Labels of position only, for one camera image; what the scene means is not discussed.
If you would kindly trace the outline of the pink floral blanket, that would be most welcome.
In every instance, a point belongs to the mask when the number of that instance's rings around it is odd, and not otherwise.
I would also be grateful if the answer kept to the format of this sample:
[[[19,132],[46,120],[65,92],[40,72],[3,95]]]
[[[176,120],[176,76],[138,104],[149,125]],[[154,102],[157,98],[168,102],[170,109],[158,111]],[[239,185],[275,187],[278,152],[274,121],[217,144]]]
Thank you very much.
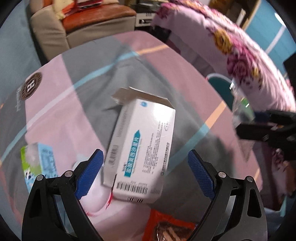
[[[253,110],[295,112],[295,97],[270,57],[229,18],[199,1],[161,4],[152,26],[201,74],[233,79]]]

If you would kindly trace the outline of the pink grey checked bedsheet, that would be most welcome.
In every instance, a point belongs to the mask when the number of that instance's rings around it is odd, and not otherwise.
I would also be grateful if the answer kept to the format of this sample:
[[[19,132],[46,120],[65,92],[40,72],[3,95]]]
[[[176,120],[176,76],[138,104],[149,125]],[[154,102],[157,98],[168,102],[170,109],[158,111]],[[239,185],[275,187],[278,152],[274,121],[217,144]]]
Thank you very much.
[[[41,143],[53,148],[58,174],[106,152],[121,106],[120,88],[133,87],[167,98],[176,110],[165,185],[150,205],[118,200],[90,217],[105,240],[141,240],[151,209],[198,222],[209,199],[187,163],[189,150],[219,171],[254,177],[262,188],[256,157],[245,159],[232,126],[232,113],[208,81],[184,58],[152,35],[126,32],[70,49],[39,68],[34,93],[22,99],[17,88],[1,108],[1,216],[21,236],[29,196],[21,148]]]

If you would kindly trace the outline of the orange red snack packet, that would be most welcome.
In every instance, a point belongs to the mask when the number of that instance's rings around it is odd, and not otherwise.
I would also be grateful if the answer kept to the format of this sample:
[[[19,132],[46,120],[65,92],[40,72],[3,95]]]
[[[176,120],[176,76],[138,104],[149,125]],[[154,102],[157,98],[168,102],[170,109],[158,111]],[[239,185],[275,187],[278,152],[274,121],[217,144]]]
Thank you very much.
[[[171,215],[152,209],[144,230],[142,240],[187,240],[194,231],[195,227],[195,223],[175,219]]]

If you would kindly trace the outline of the black stereo device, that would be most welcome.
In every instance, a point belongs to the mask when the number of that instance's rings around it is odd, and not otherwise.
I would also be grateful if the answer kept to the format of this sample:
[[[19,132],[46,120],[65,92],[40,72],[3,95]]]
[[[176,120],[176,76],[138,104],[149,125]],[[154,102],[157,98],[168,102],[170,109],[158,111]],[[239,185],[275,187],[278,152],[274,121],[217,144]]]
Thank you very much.
[[[161,1],[135,1],[130,6],[137,13],[135,28],[149,27],[160,5]]]

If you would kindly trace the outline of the white medicine box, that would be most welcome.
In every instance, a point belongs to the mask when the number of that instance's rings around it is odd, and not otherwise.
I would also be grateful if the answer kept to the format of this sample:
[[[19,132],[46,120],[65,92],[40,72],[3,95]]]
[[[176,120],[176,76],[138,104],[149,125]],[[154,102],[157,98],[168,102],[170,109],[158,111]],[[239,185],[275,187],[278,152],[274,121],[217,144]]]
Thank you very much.
[[[120,88],[121,105],[104,165],[103,185],[115,199],[151,204],[162,194],[176,110],[168,99]]]

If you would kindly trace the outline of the white pink plastic lid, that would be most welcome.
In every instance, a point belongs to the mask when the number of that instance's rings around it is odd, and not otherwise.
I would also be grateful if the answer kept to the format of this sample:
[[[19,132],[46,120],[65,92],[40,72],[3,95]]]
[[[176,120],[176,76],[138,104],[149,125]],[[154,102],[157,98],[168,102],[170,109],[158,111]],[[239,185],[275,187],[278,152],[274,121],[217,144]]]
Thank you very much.
[[[111,188],[103,185],[103,167],[99,170],[88,194],[80,199],[80,203],[89,217],[99,216],[109,207],[112,197]]]

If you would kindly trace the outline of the blue green milk carton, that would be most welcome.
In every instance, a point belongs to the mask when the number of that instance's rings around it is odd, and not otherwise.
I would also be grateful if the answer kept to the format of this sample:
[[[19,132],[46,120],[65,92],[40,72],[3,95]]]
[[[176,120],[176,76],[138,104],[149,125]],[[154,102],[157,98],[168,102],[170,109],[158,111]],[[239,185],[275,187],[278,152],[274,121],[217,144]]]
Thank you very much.
[[[33,143],[22,147],[21,162],[28,192],[38,175],[42,174],[46,178],[58,177],[53,148],[48,145]]]

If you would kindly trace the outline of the clear plastic water bottle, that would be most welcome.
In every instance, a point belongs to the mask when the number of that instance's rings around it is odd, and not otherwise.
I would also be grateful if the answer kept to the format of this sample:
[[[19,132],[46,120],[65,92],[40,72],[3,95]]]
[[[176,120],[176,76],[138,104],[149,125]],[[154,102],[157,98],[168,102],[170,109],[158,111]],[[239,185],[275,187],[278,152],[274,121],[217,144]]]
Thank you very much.
[[[232,124],[234,128],[237,128],[241,123],[251,123],[255,118],[254,111],[240,87],[234,82],[234,79],[232,79],[229,89],[234,97],[232,104]]]

